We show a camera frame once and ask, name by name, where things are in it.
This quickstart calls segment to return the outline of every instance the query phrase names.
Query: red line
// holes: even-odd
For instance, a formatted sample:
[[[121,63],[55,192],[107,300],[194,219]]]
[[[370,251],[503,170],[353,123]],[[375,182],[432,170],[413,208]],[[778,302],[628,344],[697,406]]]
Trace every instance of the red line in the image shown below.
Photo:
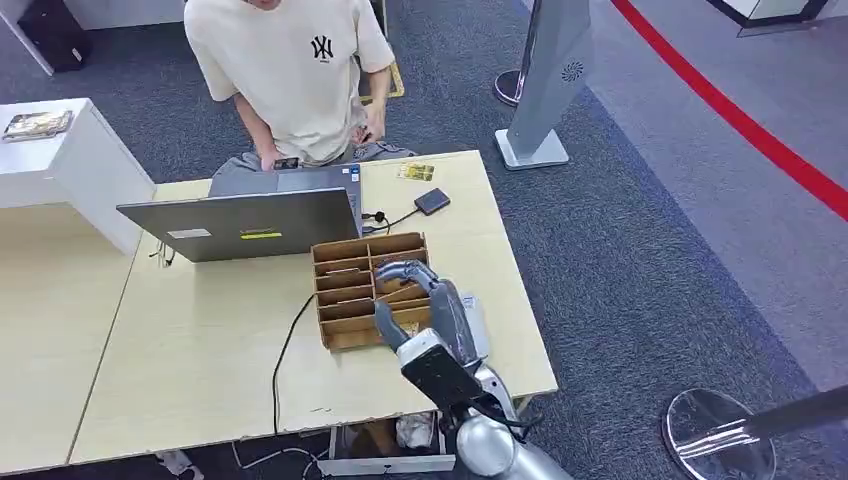
[[[677,50],[642,16],[630,0],[612,0],[613,5],[655,52],[689,84],[707,104],[765,155],[813,196],[848,221],[848,191],[828,178],[816,167],[793,152],[774,135],[748,116],[709,80],[683,58]]]

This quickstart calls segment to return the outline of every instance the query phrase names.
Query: book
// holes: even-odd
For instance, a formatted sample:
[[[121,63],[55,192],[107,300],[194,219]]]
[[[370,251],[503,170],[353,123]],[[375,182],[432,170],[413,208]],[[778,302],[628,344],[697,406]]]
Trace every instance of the book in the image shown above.
[[[15,115],[3,132],[4,142],[51,138],[71,126],[74,112],[42,112]]]

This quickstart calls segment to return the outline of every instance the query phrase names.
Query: laptop lid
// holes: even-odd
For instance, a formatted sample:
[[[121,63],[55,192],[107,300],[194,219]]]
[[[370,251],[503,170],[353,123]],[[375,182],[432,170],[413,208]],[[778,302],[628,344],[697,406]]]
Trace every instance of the laptop lid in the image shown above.
[[[192,262],[307,253],[358,237],[344,187],[119,205]]]
[[[210,197],[235,196],[255,193],[291,192],[344,187],[348,193],[351,211],[360,234],[362,233],[362,208],[360,199],[359,165],[330,165],[318,168],[299,168],[280,172],[235,171],[212,178]]]

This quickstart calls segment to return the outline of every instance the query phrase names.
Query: robotic hand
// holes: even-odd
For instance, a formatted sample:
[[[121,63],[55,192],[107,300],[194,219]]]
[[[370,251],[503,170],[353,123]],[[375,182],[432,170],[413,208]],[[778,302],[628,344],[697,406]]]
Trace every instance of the robotic hand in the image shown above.
[[[376,302],[377,329],[397,354],[401,373],[443,413],[459,458],[473,473],[498,480],[573,480],[550,456],[524,440],[523,422],[498,374],[477,354],[462,300],[449,280],[423,263],[392,262],[378,282],[414,281],[430,296],[431,328],[410,338],[389,306]]]

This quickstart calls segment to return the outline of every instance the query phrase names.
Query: cardboard organizer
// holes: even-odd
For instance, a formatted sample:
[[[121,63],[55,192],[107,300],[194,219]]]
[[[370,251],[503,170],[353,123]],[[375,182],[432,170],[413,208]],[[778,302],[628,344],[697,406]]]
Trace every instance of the cardboard organizer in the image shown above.
[[[395,322],[415,333],[430,326],[430,298],[415,283],[399,280],[377,284],[374,270],[396,260],[429,265],[420,233],[322,243],[312,247],[315,293],[321,341],[329,350],[380,345],[374,325],[374,300],[392,308]]]

